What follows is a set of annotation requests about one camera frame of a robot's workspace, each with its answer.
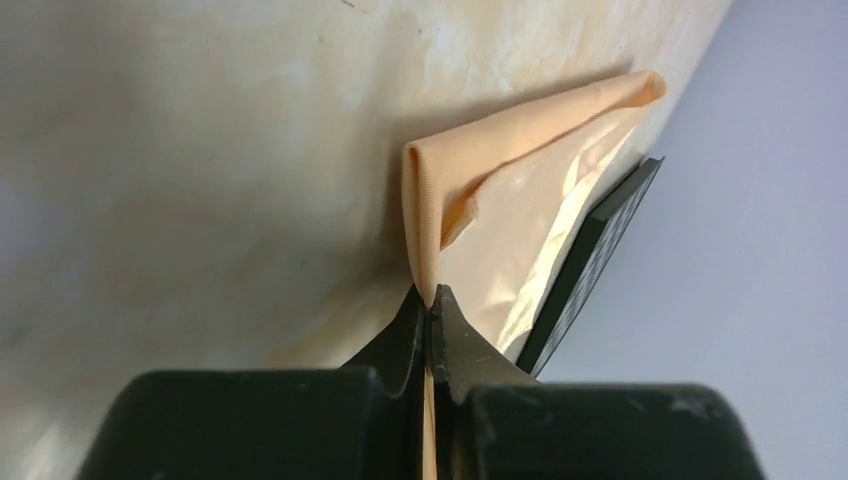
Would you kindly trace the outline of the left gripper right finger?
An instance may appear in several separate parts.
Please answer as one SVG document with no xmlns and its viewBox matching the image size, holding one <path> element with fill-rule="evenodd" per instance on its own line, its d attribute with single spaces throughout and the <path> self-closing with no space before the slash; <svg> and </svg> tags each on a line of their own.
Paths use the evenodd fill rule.
<svg viewBox="0 0 848 480">
<path fill-rule="evenodd" d="M 465 319 L 429 314 L 441 479 L 761 479 L 736 411 L 698 384 L 542 383 Z"/>
</svg>

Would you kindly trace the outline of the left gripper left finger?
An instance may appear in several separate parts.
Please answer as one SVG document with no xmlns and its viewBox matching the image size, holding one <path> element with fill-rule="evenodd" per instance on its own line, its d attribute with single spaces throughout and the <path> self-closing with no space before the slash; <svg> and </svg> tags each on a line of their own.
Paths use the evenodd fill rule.
<svg viewBox="0 0 848 480">
<path fill-rule="evenodd" d="M 335 369 L 160 370 L 117 395 L 81 479 L 418 479 L 424 305 Z"/>
</svg>

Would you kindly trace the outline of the orange cloth napkin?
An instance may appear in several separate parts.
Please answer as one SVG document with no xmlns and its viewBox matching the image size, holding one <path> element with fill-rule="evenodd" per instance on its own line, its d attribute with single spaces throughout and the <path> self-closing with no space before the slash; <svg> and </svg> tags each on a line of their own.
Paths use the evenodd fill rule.
<svg viewBox="0 0 848 480">
<path fill-rule="evenodd" d="M 404 146 L 406 248 L 428 312 L 426 478 L 462 464 L 469 398 L 533 385 L 508 350 L 527 340 L 563 245 L 666 92 L 654 71 L 624 74 Z"/>
</svg>

